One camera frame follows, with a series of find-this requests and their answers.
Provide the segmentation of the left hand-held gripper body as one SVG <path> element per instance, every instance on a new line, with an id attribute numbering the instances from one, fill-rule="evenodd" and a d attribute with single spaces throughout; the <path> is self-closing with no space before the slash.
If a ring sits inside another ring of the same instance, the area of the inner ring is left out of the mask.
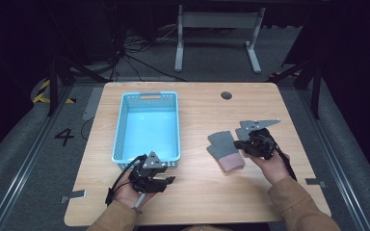
<path id="1" fill-rule="evenodd" d="M 162 164 L 159 157 L 151 151 L 148 155 L 140 157 L 129 174 L 132 188 L 138 193 L 156 193 L 158 185 L 167 185 L 165 179 L 155 179 L 158 173 L 163 173 L 167 167 Z"/>

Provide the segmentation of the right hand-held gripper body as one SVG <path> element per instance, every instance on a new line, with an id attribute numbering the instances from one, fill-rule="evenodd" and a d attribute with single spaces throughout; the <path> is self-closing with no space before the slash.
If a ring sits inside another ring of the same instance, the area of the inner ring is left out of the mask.
<path id="1" fill-rule="evenodd" d="M 280 123 L 279 119 L 273 120 L 244 120 L 240 122 L 240 127 L 236 129 L 238 136 L 248 135 L 246 140 L 251 152 L 246 154 L 269 160 L 273 157 L 273 152 L 278 149 L 278 144 L 270 134 L 268 127 Z"/>

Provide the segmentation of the grey glove with pink cuff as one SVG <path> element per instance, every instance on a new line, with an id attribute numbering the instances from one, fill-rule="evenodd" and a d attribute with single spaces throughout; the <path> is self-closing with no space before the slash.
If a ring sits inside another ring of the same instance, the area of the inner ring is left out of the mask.
<path id="1" fill-rule="evenodd" d="M 229 131 L 222 131 L 208 137 L 210 145 L 207 151 L 219 163 L 224 172 L 243 168 L 245 161 L 239 150 L 235 148 L 234 139 Z"/>

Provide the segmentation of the blue plastic basket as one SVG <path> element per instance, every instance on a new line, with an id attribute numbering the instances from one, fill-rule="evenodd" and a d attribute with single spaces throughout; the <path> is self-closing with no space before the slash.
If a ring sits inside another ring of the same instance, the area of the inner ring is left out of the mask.
<path id="1" fill-rule="evenodd" d="M 127 92 L 122 95 L 112 161 L 125 168 L 153 151 L 164 166 L 181 157 L 178 96 L 175 91 Z"/>

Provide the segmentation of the person's left hand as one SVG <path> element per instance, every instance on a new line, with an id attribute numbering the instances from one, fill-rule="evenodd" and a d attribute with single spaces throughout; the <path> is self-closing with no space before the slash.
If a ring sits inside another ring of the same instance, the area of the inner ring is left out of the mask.
<path id="1" fill-rule="evenodd" d="M 129 174 L 125 173 L 115 187 L 114 199 L 119 203 L 141 211 L 155 193 L 136 192 L 129 182 Z"/>

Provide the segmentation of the person's right hand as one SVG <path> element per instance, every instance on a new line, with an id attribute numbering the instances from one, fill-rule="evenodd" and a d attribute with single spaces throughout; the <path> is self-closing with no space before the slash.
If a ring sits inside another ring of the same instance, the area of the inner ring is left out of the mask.
<path id="1" fill-rule="evenodd" d="M 261 169 L 264 177 L 272 185 L 290 176 L 283 159 L 276 151 L 269 160 L 264 160 L 255 156 L 250 156 L 250 159 Z"/>

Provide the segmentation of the grey tape strip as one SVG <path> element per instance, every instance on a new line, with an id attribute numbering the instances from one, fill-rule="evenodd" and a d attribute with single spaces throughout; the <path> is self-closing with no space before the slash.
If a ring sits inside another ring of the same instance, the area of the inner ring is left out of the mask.
<path id="1" fill-rule="evenodd" d="M 85 190 L 74 191 L 74 192 L 69 193 L 68 195 L 62 195 L 60 197 L 60 203 L 65 204 L 69 202 L 71 199 L 84 198 L 85 196 L 86 196 Z"/>
<path id="2" fill-rule="evenodd" d="M 321 189 L 324 189 L 327 185 L 325 181 L 320 181 L 317 178 L 305 178 L 307 185 L 318 185 Z"/>

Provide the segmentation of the black metal stand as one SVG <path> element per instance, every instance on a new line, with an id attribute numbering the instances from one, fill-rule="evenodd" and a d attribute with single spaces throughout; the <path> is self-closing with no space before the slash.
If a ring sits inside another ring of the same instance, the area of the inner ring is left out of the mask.
<path id="1" fill-rule="evenodd" d="M 82 72 L 84 75 L 94 79 L 98 83 L 108 83 L 107 79 L 94 73 L 93 71 L 84 67 L 82 64 L 78 64 L 76 61 L 73 61 L 67 57 L 55 56 L 49 68 L 50 107 L 48 116 L 54 115 L 60 104 L 58 80 L 61 80 L 62 84 L 66 87 L 72 87 L 75 83 L 74 75 L 70 70 L 71 68 Z"/>
<path id="2" fill-rule="evenodd" d="M 298 77 L 294 83 L 297 90 L 304 90 L 309 83 L 312 83 L 312 91 L 310 98 L 310 110 L 316 119 L 319 118 L 319 99 L 321 90 L 321 68 L 317 62 L 306 61 L 301 64 L 293 65 L 281 73 L 272 73 L 267 80 L 267 83 L 278 83 L 279 81 L 293 76 L 298 72 Z"/>

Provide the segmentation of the metal floor rail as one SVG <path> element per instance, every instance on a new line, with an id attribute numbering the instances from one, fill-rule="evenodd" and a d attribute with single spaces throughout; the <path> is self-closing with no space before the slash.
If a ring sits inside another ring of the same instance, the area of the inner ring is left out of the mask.
<path id="1" fill-rule="evenodd" d="M 302 90 L 298 90 L 297 94 L 302 104 L 304 105 L 305 111 L 309 116 L 311 124 L 315 129 L 315 132 L 323 146 L 323 155 L 330 168 L 337 188 L 339 189 L 340 194 L 357 228 L 357 231 L 370 231 L 370 223 L 359 204 L 355 191 L 350 181 L 348 180 L 348 177 L 345 174 L 342 165 L 340 165 L 335 155 L 325 129 L 323 128 L 320 121 L 315 118 L 315 115 L 311 110 L 310 100 L 308 99 L 308 96 Z"/>
<path id="2" fill-rule="evenodd" d="M 57 94 L 61 103 L 52 115 L 48 114 L 49 106 L 35 106 L 0 143 L 0 230 L 21 194 L 48 133 L 71 91 L 72 87 L 63 87 Z"/>

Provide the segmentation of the grey metal table frame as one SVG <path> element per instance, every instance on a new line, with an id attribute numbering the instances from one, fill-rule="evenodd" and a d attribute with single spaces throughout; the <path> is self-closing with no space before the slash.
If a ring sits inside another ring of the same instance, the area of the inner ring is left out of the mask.
<path id="1" fill-rule="evenodd" d="M 184 10 L 183 5 L 179 5 L 176 27 L 177 46 L 173 69 L 176 72 L 182 71 L 184 56 L 184 28 L 250 29 L 251 39 L 245 42 L 245 48 L 247 50 L 253 72 L 260 73 L 261 67 L 255 54 L 254 47 L 265 12 L 265 8 L 259 8 L 253 13 L 188 12 Z"/>

